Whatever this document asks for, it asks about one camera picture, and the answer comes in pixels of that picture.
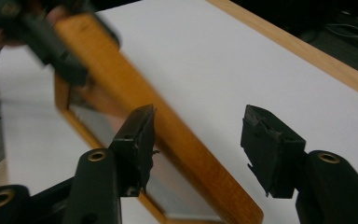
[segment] black clamp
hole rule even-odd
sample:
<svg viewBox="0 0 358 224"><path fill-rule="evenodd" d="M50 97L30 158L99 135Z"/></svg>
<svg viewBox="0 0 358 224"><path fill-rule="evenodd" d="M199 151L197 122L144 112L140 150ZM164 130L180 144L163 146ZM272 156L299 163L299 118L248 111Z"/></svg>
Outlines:
<svg viewBox="0 0 358 224"><path fill-rule="evenodd" d="M76 174L30 197L24 186L0 187L0 224L121 223L120 197L138 197L153 166L152 105L131 112L109 148L83 154Z"/></svg>
<svg viewBox="0 0 358 224"><path fill-rule="evenodd" d="M94 14L89 1L57 0L43 1L45 7L65 6L71 13L91 13L118 43L117 36ZM41 15L37 15L21 0L0 0L0 28L8 36L27 44L43 64L51 64L67 82L84 86L88 80L87 68L76 58L56 35L51 24Z"/></svg>
<svg viewBox="0 0 358 224"><path fill-rule="evenodd" d="M260 185L273 198L298 190L301 223L358 223L358 174L342 157L304 151L306 141L266 109L247 105L241 136Z"/></svg>

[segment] white table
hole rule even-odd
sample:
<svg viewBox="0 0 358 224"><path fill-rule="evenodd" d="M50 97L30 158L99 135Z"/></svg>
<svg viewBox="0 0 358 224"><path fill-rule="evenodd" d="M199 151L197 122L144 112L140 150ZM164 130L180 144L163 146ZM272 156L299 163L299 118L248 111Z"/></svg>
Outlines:
<svg viewBox="0 0 358 224"><path fill-rule="evenodd" d="M298 218L295 200L266 198L246 167L246 105L273 112L307 151L335 152L358 172L357 91L204 1L144 0L102 14L123 53L262 208L264 223ZM73 175L88 150L55 110L51 74L24 48L0 56L9 177L32 193ZM126 212L133 207L137 216ZM156 223L136 200L125 200L123 212L124 223Z"/></svg>

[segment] clamp jaw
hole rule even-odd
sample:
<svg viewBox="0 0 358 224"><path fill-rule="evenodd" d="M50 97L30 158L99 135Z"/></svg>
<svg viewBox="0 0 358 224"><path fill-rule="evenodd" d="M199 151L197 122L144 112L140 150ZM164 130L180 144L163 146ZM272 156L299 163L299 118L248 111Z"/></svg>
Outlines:
<svg viewBox="0 0 358 224"><path fill-rule="evenodd" d="M306 141L266 109L247 105L241 146L260 185L273 198L290 199L305 224L358 223L358 174L342 157L304 151Z"/></svg>

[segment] wooden board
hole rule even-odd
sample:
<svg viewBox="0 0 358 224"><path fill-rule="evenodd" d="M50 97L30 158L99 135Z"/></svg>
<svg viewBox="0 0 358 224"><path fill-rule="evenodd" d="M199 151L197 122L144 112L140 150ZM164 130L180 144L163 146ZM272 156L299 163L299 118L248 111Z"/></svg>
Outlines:
<svg viewBox="0 0 358 224"><path fill-rule="evenodd" d="M90 15L76 15L60 21L56 31L89 69L92 81L78 89L89 103L99 110L122 116L140 105L153 104L158 110L155 120L158 148L222 220L226 223L261 223L261 209L118 52L117 45ZM62 95L58 91L56 98L63 114L72 119L68 106L62 105L65 100L61 96L66 98L68 94ZM88 134L81 125L76 128Z"/></svg>

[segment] glass pane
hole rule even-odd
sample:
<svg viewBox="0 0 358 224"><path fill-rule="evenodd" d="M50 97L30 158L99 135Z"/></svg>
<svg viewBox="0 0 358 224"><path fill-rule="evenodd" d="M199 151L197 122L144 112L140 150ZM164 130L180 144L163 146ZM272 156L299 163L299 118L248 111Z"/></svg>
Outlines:
<svg viewBox="0 0 358 224"><path fill-rule="evenodd" d="M74 92L71 93L70 101L70 110L105 147L108 147L124 119L93 109ZM221 220L163 153L155 154L153 162L154 166L147 184L147 196L158 204L166 217Z"/></svg>

